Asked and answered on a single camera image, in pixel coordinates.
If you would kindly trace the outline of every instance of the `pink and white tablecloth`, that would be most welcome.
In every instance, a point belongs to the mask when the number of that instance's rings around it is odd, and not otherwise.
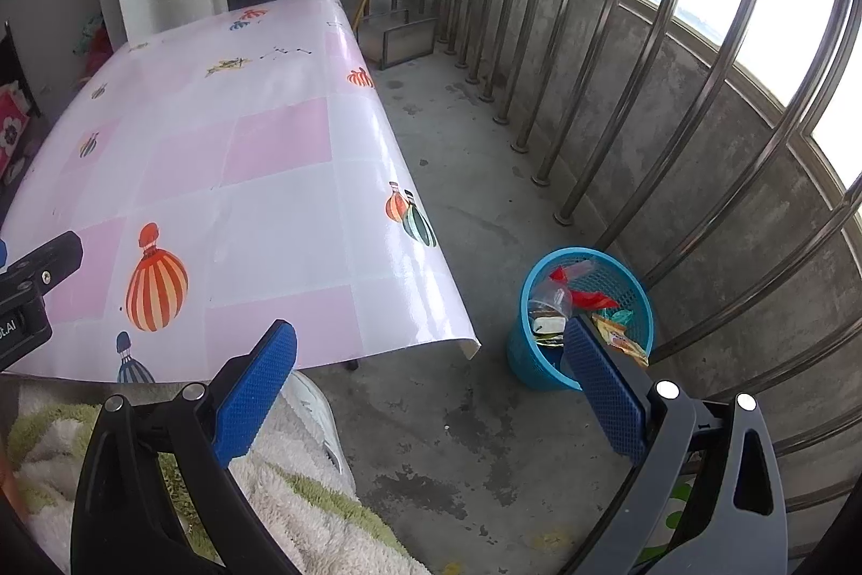
[[[0,237],[66,231],[81,269],[12,370],[213,377],[276,318],[300,368],[478,347],[338,0],[282,0],[126,46],[72,101]]]

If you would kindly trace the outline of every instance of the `person's hand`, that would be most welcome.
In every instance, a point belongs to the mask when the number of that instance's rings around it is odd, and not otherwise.
[[[20,517],[20,520],[24,522],[27,520],[27,508],[24,506],[23,499],[20,498],[20,492],[18,491],[18,483],[15,480],[15,474],[12,472],[12,464],[9,462],[9,459],[6,458],[6,453],[0,447],[0,489],[3,490],[3,495],[6,495],[6,499],[9,500],[9,504],[12,505],[12,509]]]

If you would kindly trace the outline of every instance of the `concrete floor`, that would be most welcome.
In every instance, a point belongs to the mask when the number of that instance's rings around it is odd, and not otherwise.
[[[580,393],[537,393],[505,340],[532,265],[592,242],[553,223],[511,128],[438,51],[375,81],[483,348],[434,344],[309,375],[329,397],[359,496],[428,569],[542,575],[568,559],[628,472]]]

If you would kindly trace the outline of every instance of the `silver screw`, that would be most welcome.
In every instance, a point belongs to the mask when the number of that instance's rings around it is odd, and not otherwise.
[[[655,384],[655,390],[661,395],[661,397],[664,397],[665,400],[675,400],[679,397],[679,388],[669,380],[658,381],[658,383]]]
[[[206,388],[204,388],[203,384],[200,383],[189,383],[187,386],[183,388],[183,399],[184,400],[200,400],[204,396],[204,392],[206,392]]]
[[[119,408],[122,407],[122,395],[121,394],[113,394],[107,400],[105,400],[105,410],[109,412],[116,412]]]
[[[748,393],[738,394],[738,396],[736,396],[736,401],[743,410],[747,410],[748,412],[753,412],[757,407],[756,401]]]

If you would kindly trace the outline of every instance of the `basket rim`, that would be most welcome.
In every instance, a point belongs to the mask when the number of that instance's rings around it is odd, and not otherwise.
[[[635,274],[628,270],[626,266],[621,264],[615,258],[610,256],[609,254],[605,254],[604,252],[599,252],[596,249],[589,249],[589,247],[585,246],[566,246],[563,249],[556,249],[549,254],[546,254],[544,257],[540,258],[536,265],[533,265],[533,268],[530,269],[529,274],[527,274],[527,278],[524,280],[523,286],[520,288],[520,305],[518,309],[518,318],[520,321],[520,329],[523,332],[524,338],[527,340],[527,345],[529,346],[530,351],[533,356],[539,362],[541,368],[545,373],[549,376],[553,377],[554,380],[562,383],[567,388],[571,388],[572,390],[581,390],[581,384],[573,378],[568,377],[564,373],[560,373],[555,369],[545,358],[545,354],[539,350],[539,347],[536,345],[536,340],[533,338],[533,330],[529,328],[529,324],[527,320],[529,316],[527,315],[527,300],[529,299],[530,291],[533,288],[533,284],[536,282],[536,278],[539,277],[539,273],[542,269],[546,267],[546,265],[553,262],[555,259],[563,258],[566,256],[570,256],[573,254],[587,254],[592,258],[601,259],[603,262],[615,267],[628,278],[628,281],[632,283],[632,286],[635,287],[635,290],[641,295],[641,299],[645,302],[646,308],[646,325],[648,326],[648,338],[646,338],[646,344],[644,346],[644,351],[646,352],[646,356],[649,358],[650,353],[652,352],[652,341],[654,341],[655,337],[655,321],[652,316],[652,305],[650,305],[649,298],[647,297],[647,293],[644,291],[643,286],[635,278]]]

